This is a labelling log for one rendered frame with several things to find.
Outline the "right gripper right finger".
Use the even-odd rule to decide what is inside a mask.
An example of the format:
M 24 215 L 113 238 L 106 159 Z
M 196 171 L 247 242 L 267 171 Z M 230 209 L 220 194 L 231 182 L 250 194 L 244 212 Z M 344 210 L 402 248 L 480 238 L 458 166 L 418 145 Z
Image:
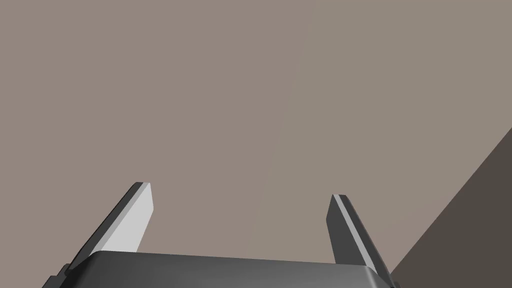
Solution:
M 391 275 L 346 195 L 332 195 L 326 225 L 336 264 L 366 266 L 380 277 Z

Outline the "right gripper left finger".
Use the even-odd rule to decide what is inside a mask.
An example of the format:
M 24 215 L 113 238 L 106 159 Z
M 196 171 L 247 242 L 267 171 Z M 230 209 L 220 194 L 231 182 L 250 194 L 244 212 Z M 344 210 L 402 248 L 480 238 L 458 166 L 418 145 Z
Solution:
M 153 211 L 151 184 L 134 183 L 78 251 L 69 268 L 76 268 L 99 251 L 136 252 Z

